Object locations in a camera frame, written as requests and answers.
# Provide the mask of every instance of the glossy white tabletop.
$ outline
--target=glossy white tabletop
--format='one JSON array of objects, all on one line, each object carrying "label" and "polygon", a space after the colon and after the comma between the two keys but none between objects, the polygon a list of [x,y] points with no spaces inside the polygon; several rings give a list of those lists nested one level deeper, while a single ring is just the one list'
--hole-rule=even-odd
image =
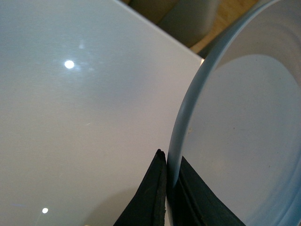
[{"label": "glossy white tabletop", "polygon": [[0,225],[112,225],[199,62],[114,0],[2,3]]}]

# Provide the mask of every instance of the black object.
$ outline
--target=black object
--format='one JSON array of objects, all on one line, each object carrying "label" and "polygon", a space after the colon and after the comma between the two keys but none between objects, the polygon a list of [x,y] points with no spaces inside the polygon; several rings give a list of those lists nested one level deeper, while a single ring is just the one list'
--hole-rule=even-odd
[{"label": "black object", "polygon": [[114,226],[164,226],[166,159],[157,150],[135,196]]},{"label": "black object", "polygon": [[215,196],[184,157],[175,187],[173,217],[178,226],[245,226]]},{"label": "black object", "polygon": [[[164,226],[166,178],[165,154],[159,149],[135,196],[114,226]],[[184,157],[173,197],[173,220],[177,226],[245,226]]]}]

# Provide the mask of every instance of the chair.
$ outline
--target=chair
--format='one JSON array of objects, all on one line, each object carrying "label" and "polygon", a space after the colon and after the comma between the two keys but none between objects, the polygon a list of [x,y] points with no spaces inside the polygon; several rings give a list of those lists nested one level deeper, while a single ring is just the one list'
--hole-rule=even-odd
[{"label": "chair", "polygon": [[122,0],[187,47],[210,31],[219,0]]}]

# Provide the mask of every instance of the white table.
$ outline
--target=white table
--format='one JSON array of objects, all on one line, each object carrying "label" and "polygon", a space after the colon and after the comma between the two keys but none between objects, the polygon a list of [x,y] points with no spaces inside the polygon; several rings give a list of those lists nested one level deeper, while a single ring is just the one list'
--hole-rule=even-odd
[{"label": "white table", "polygon": [[199,63],[114,0],[2,3],[0,225],[112,225]]}]

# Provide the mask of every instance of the wooden floor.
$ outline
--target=wooden floor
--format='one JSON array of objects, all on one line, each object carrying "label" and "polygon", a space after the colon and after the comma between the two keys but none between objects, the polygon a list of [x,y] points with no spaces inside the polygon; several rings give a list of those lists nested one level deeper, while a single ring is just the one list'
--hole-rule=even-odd
[{"label": "wooden floor", "polygon": [[233,21],[248,11],[258,0],[221,0],[209,34],[190,49],[197,53]]}]

